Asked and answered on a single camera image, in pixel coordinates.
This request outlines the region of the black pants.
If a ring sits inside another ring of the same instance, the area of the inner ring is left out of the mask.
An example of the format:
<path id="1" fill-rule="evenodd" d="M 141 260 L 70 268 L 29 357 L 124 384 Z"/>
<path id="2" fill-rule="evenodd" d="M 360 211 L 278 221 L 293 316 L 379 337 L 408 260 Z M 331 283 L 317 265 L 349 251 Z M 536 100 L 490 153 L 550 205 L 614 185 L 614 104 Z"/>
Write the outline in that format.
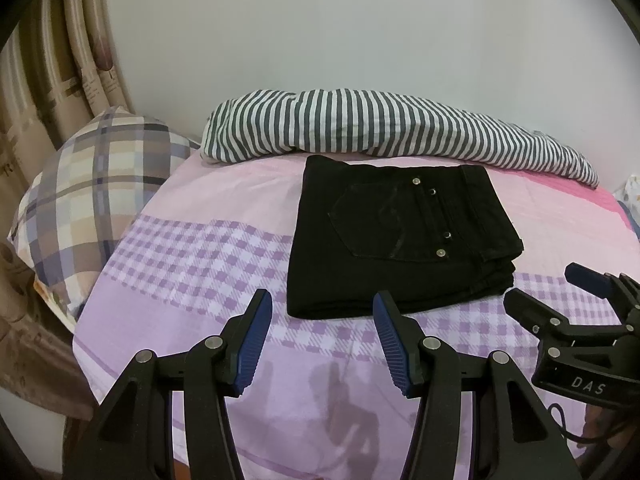
<path id="1" fill-rule="evenodd" d="M 310 156 L 286 310 L 333 320 L 371 315 L 378 292 L 404 313 L 500 296 L 523 250 L 482 166 L 375 167 Z"/>

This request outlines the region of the blue patterned sheet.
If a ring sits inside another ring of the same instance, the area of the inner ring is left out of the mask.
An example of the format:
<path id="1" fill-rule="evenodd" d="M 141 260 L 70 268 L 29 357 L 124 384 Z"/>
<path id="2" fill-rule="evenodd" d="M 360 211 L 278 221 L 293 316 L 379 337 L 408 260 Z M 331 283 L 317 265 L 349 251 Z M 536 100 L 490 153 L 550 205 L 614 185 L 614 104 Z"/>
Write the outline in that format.
<path id="1" fill-rule="evenodd" d="M 628 223 L 631 226 L 631 229 L 634 231 L 634 234 L 636 234 L 636 237 L 638 238 L 638 240 L 640 240 L 639 223 L 636 221 L 636 219 L 632 215 L 630 209 L 621 200 L 618 200 L 617 203 L 620 205 L 620 208 L 622 208 L 622 211 L 626 219 L 628 220 Z"/>

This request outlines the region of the dotted white cloth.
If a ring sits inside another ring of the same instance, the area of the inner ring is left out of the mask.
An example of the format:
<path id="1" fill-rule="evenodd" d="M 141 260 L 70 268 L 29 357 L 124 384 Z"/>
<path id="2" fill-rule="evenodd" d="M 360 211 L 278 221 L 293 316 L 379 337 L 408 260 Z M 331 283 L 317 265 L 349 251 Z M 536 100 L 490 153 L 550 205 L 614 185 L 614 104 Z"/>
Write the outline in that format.
<path id="1" fill-rule="evenodd" d="M 638 174 L 629 176 L 625 183 L 613 193 L 613 196 L 630 209 L 640 226 L 640 176 Z"/>

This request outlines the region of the pink purple bedsheet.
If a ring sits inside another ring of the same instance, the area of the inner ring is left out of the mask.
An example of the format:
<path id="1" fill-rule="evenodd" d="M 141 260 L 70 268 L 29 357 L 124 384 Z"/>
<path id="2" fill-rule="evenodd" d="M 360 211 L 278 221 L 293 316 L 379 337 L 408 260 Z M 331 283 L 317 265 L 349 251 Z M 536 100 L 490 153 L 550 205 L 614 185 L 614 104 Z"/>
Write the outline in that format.
<path id="1" fill-rule="evenodd" d="M 136 352 L 189 350 L 268 290 L 255 378 L 228 406 L 247 478 L 395 479 L 418 406 L 390 377 L 376 293 L 452 348 L 503 350 L 530 374 L 536 339 L 504 312 L 506 289 L 577 324 L 616 320 L 565 279 L 572 262 L 639 272 L 638 238 L 603 188 L 426 157 L 193 156 L 108 259 L 73 347 L 103 398 Z"/>

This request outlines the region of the plaid pillow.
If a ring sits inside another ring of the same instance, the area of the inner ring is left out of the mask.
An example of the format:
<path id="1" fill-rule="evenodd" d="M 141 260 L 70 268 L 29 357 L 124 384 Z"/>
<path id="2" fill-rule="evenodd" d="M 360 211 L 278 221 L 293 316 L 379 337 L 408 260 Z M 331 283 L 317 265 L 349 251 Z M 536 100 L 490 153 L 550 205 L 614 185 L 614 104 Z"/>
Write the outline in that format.
<path id="1" fill-rule="evenodd" d="M 69 330 L 131 222 L 197 148 L 159 119 L 110 107 L 32 180 L 8 240 Z"/>

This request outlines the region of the striped grey white blanket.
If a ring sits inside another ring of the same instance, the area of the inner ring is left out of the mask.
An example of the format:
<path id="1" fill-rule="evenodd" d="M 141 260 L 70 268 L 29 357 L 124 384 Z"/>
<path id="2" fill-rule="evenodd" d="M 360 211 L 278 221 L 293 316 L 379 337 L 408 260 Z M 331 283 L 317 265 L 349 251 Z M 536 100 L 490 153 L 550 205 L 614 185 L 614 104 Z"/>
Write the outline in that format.
<path id="1" fill-rule="evenodd" d="M 386 91 L 255 90 L 218 105 L 202 136 L 211 162 L 292 152 L 445 157 L 599 184 L 584 155 L 548 134 Z"/>

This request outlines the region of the brown patterned curtain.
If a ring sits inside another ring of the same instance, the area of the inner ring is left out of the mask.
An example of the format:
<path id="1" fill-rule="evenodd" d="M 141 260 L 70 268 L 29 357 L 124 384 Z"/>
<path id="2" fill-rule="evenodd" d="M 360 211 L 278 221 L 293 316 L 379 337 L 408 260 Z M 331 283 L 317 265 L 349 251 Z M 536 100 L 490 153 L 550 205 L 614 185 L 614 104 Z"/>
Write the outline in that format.
<path id="1" fill-rule="evenodd" d="M 1 0 L 1 234 L 46 162 L 91 117 L 126 104 L 104 0 Z M 72 351 L 72 323 L 1 242 L 1 387 L 87 420 L 93 396 Z"/>

